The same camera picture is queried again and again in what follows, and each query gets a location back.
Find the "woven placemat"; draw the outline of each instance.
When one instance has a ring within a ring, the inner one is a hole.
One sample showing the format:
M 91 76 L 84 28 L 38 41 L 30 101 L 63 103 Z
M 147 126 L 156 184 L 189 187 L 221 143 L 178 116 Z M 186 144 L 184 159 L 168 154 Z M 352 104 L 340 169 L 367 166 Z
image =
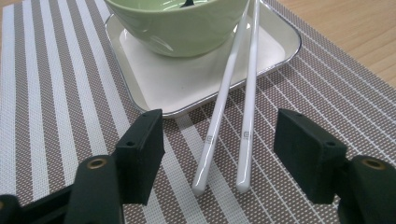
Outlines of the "woven placemat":
M 334 223 L 337 203 L 309 202 L 274 154 L 277 109 L 307 115 L 348 145 L 395 165 L 396 90 L 277 1 L 303 47 L 257 82 L 251 190 L 234 186 L 245 90 L 230 93 L 208 189 L 191 182 L 214 103 L 164 122 L 165 155 L 148 206 L 128 223 Z M 28 204 L 73 183 L 78 163 L 112 152 L 139 113 L 106 38 L 103 0 L 25 0 L 3 12 L 0 194 Z

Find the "bowl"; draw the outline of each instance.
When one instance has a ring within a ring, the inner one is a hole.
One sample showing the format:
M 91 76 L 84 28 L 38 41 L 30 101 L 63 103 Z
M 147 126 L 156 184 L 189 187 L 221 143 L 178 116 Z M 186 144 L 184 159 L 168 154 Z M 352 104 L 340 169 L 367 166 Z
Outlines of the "bowl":
M 207 53 L 230 38 L 248 0 L 105 0 L 148 49 L 171 57 Z

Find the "white chopstick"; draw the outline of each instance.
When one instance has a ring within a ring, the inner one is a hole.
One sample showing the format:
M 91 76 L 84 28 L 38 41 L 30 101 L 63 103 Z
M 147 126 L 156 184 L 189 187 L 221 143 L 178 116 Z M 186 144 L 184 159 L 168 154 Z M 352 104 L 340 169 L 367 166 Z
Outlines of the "white chopstick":
M 239 148 L 238 171 L 236 175 L 236 188 L 239 192 L 247 192 L 250 188 L 251 154 L 254 129 L 254 105 L 256 98 L 257 77 L 257 42 L 259 39 L 260 2 L 255 0 L 251 37 L 249 63 L 247 69 L 247 86 L 245 95 L 245 109 L 241 132 L 241 145 Z
M 231 78 L 233 76 L 233 69 L 236 61 L 236 56 L 238 54 L 239 46 L 242 42 L 244 33 L 247 27 L 247 14 L 248 5 L 242 15 L 238 27 L 236 30 L 235 38 L 233 40 L 233 46 L 231 48 L 230 56 L 225 67 L 223 80 L 221 81 L 218 98 L 216 100 L 215 109 L 212 114 L 212 119 L 210 120 L 210 125 L 207 130 L 206 139 L 204 141 L 204 149 L 202 151 L 201 159 L 198 164 L 197 171 L 195 173 L 195 178 L 192 182 L 192 192 L 195 195 L 201 195 L 204 193 L 207 183 L 207 177 L 209 175 L 210 164 L 213 160 L 213 154 L 215 152 L 216 142 L 218 140 L 219 128 L 221 124 L 221 119 L 224 114 L 224 107 L 227 102 L 228 90 L 230 89 Z

